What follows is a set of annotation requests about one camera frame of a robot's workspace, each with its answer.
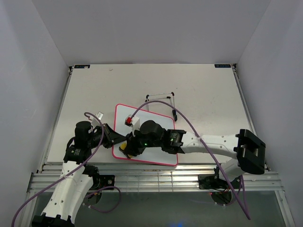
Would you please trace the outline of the yellow bone-shaped eraser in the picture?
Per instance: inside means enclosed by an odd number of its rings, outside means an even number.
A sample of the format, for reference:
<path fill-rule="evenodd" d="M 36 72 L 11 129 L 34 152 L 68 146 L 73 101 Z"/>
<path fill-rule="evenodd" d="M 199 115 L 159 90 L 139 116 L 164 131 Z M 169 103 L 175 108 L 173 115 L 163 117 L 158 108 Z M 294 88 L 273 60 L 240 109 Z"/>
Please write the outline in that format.
<path fill-rule="evenodd" d="M 119 151 L 121 151 L 126 156 L 127 159 L 131 159 L 133 156 L 126 154 L 125 152 L 126 147 L 127 147 L 127 143 L 126 142 L 122 143 L 119 147 Z"/>

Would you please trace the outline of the pink framed whiteboard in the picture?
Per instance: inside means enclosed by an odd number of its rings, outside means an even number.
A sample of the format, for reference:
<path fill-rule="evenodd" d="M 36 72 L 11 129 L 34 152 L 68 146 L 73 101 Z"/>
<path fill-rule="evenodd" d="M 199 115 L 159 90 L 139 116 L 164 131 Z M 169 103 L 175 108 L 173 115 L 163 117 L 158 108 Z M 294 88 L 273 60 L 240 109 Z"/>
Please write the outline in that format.
<path fill-rule="evenodd" d="M 136 107 L 117 104 L 115 109 L 115 120 L 114 120 L 114 131 L 125 136 L 132 131 L 131 127 L 125 125 L 125 119 L 132 115 Z M 136 115 L 139 117 L 140 123 L 143 123 L 147 120 L 153 120 L 158 123 L 161 127 L 165 129 L 174 129 L 175 122 L 174 120 L 166 115 L 159 113 L 149 112 L 147 110 L 141 109 Z M 149 164 L 158 164 L 164 166 L 176 166 L 178 164 L 178 156 L 168 154 L 161 150 L 161 148 L 146 148 L 144 152 L 136 157 L 128 159 L 120 150 L 120 144 L 116 144 L 112 147 L 112 155 L 116 159 L 126 160 L 128 162 L 136 161 Z"/>

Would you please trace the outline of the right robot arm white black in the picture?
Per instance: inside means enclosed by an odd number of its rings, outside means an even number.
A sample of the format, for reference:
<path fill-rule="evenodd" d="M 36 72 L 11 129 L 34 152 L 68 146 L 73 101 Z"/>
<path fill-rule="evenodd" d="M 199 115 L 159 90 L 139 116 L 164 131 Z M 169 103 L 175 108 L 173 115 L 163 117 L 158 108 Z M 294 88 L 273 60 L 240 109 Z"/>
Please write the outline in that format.
<path fill-rule="evenodd" d="M 127 158 L 141 155 L 146 148 L 160 148 L 175 154 L 208 153 L 229 157 L 217 166 L 214 183 L 220 188 L 244 173 L 262 175 L 265 172 L 265 143 L 254 133 L 241 129 L 236 135 L 200 135 L 185 130 L 165 129 L 152 120 L 126 135 L 119 149 Z"/>

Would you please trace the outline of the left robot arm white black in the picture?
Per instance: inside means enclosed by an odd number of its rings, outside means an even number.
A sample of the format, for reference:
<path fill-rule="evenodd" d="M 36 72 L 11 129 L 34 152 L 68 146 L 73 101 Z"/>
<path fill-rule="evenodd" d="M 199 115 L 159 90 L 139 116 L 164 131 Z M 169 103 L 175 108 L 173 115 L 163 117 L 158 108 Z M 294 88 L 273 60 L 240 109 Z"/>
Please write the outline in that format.
<path fill-rule="evenodd" d="M 93 197 L 88 191 L 96 194 L 103 190 L 114 190 L 113 183 L 99 174 L 98 168 L 87 165 L 87 159 L 92 151 L 103 146 L 111 148 L 125 141 L 125 136 L 115 132 L 107 124 L 93 127 L 88 121 L 78 122 L 75 126 L 75 136 L 67 144 L 63 158 L 60 182 L 54 187 L 54 192 L 42 211 L 35 215 L 31 222 L 33 227 L 72 227 L 77 212 L 85 198 Z"/>

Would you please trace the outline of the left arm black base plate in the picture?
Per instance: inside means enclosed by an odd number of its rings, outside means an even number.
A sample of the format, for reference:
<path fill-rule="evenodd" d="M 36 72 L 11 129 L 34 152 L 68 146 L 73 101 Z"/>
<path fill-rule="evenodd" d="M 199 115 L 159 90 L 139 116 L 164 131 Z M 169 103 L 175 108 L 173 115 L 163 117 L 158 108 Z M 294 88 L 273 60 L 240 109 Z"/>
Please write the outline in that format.
<path fill-rule="evenodd" d="M 101 189 L 103 187 L 114 186 L 115 175 L 97 175 L 93 177 L 92 190 Z"/>

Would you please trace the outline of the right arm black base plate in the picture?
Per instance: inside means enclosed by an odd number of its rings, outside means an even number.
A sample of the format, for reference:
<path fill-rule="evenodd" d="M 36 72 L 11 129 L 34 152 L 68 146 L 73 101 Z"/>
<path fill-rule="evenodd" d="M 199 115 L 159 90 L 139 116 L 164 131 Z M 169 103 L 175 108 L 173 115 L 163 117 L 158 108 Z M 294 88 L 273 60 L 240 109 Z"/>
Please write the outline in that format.
<path fill-rule="evenodd" d="M 230 188 L 225 180 L 218 178 L 216 175 L 198 175 L 197 179 L 199 189 L 223 191 Z"/>

